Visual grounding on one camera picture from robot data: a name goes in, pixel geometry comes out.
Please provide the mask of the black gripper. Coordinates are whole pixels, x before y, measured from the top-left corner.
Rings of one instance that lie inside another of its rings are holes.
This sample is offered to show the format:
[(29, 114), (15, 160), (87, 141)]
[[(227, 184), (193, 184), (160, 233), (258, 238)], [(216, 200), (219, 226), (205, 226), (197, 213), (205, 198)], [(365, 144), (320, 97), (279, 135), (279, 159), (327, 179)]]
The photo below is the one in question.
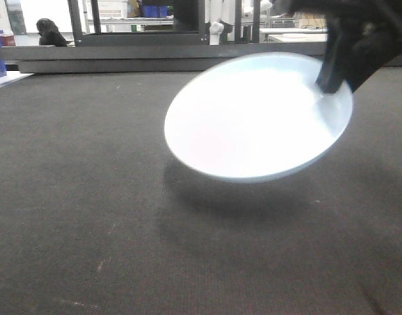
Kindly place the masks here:
[(316, 79), (324, 94), (337, 92), (344, 79), (354, 93), (402, 54), (402, 1), (289, 1), (288, 12), (326, 19), (327, 40)]

